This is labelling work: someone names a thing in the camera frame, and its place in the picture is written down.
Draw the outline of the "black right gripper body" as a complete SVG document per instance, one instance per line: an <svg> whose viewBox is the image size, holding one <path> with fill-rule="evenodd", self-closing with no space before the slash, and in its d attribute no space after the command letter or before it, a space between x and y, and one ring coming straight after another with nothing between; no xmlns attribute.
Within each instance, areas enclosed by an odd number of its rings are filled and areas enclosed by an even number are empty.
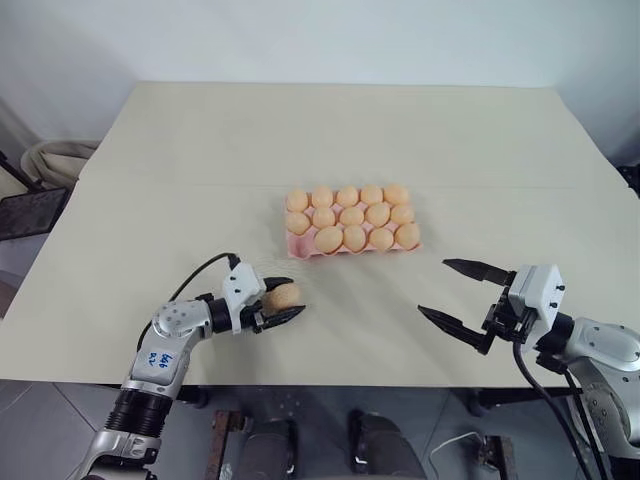
<svg viewBox="0 0 640 480"><path fill-rule="evenodd" d="M498 300L490 306L485 317L482 328L486 331L486 344L492 344L495 338L524 344L531 333L534 322L538 319L534 308L520 304L514 307L509 300L508 293L516 275L516 271L508 272Z"/></svg>

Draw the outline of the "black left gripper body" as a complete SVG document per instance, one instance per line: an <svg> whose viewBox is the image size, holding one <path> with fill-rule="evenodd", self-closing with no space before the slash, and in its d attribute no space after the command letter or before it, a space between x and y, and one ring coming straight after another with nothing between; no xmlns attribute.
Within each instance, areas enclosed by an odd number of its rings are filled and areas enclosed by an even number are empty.
<svg viewBox="0 0 640 480"><path fill-rule="evenodd" d="M251 330L253 333L259 334L264 328L264 318L262 315L262 298L253 299L245 305L240 311L240 322L242 330Z"/></svg>

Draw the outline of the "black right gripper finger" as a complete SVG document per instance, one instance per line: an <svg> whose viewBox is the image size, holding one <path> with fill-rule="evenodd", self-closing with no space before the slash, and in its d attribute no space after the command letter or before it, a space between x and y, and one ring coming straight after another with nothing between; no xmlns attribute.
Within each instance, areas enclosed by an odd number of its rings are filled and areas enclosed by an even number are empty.
<svg viewBox="0 0 640 480"><path fill-rule="evenodd" d="M488 334L482 334L464 326L463 322L444 312L428 308L422 305L417 306L418 311L424 315L431 323L446 334L473 347L478 353L486 355L491 347L492 339Z"/></svg>
<svg viewBox="0 0 640 480"><path fill-rule="evenodd" d="M445 259L442 263L476 281L488 281L499 286L510 286L516 276L515 271L503 270L480 261L454 258Z"/></svg>

